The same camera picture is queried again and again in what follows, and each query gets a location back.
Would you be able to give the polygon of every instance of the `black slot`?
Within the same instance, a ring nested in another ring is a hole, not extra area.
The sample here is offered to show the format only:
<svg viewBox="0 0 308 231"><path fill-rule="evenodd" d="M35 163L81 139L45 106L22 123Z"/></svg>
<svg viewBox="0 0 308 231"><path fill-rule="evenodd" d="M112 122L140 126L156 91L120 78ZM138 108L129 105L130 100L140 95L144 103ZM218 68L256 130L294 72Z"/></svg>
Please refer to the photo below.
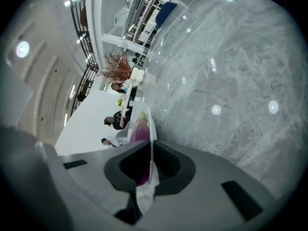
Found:
<svg viewBox="0 0 308 231"><path fill-rule="evenodd" d="M74 162L70 162L70 163L65 163L63 164L63 166L65 167L65 169L69 169L69 168L73 168L73 167L78 167L81 165L87 164L87 162L85 160L77 160Z"/></svg>
<svg viewBox="0 0 308 231"><path fill-rule="evenodd" d="M246 221L263 211L260 205L235 181L222 183L221 186Z"/></svg>

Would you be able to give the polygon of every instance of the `black shirt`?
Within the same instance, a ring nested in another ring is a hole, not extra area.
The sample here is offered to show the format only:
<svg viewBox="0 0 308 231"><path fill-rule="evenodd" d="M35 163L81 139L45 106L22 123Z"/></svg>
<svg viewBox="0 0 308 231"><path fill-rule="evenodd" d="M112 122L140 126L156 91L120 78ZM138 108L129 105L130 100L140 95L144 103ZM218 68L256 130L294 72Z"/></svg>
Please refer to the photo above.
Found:
<svg viewBox="0 0 308 231"><path fill-rule="evenodd" d="M112 126L114 127L115 130L122 130L123 129L122 127L120 127L121 116L122 116L121 111L116 112L114 114L115 122L112 124ZM124 119L124 128L126 127L127 122L128 122L127 119Z"/></svg>

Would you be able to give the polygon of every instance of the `woman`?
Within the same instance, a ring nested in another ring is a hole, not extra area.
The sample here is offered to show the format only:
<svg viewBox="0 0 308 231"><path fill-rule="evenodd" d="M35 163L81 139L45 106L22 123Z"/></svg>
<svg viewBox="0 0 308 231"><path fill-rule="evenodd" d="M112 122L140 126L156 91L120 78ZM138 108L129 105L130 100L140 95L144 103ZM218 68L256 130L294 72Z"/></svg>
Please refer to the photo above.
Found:
<svg viewBox="0 0 308 231"><path fill-rule="evenodd" d="M122 130L126 127L131 116L131 110L126 111L125 117L122 116L122 111L118 111L114 116L108 116L104 120L104 124L113 126L115 130Z"/></svg>
<svg viewBox="0 0 308 231"><path fill-rule="evenodd" d="M126 98L126 93L128 90L128 86L129 84L127 84L126 82L123 83L112 83L111 84L111 88L112 90L115 90L119 93L120 96L123 96ZM131 95L135 95L136 97L141 97L143 95L142 91L137 90L137 87L133 87L131 89Z"/></svg>

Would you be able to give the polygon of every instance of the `recessed light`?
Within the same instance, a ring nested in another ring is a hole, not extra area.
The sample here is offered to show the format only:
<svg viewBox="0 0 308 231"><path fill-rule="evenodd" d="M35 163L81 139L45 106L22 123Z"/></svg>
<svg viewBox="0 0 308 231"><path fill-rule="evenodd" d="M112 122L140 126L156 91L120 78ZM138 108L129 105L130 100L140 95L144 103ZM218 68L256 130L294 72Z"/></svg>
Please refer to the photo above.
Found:
<svg viewBox="0 0 308 231"><path fill-rule="evenodd" d="M24 58L29 53L30 46L28 42L22 41L16 47L16 55L20 58Z"/></svg>

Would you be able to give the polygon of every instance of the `person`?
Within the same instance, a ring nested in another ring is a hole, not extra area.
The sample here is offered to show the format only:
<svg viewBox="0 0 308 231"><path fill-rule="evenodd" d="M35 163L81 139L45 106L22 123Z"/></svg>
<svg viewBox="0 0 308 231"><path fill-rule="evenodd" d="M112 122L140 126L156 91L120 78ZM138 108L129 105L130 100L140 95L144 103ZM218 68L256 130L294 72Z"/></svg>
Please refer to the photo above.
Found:
<svg viewBox="0 0 308 231"><path fill-rule="evenodd" d="M126 127L128 120L131 116L131 109L126 111L125 116L122 116L122 111L118 111L114 116L108 116L104 120L104 124L108 126L113 126L116 130L122 130Z"/></svg>
<svg viewBox="0 0 308 231"><path fill-rule="evenodd" d="M119 93L120 96L126 98L126 93L128 90L128 84L126 82L123 83L112 83L112 90L115 90ZM130 92L131 95L135 95L136 97L141 97L143 95L142 91L138 91L137 87L133 87Z"/></svg>
<svg viewBox="0 0 308 231"><path fill-rule="evenodd" d="M109 147L117 147L122 145L123 143L117 140L116 138L110 138L110 139L102 138L102 144L108 145Z"/></svg>

